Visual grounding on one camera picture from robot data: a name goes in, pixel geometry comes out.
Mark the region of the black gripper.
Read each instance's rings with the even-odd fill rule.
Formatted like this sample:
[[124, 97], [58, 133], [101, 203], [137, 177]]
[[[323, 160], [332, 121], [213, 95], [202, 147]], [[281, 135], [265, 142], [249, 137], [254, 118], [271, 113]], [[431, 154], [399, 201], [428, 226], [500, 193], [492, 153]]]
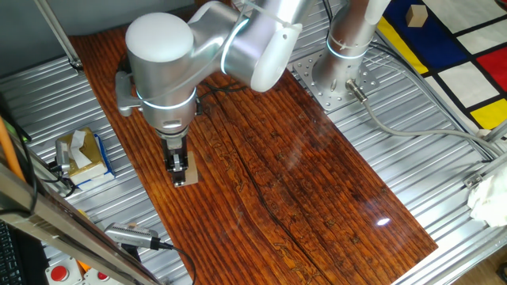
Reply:
[[175, 186], [182, 186], [186, 182], [185, 171], [187, 170], [187, 142], [185, 136], [162, 139], [162, 152], [166, 171], [171, 173]]

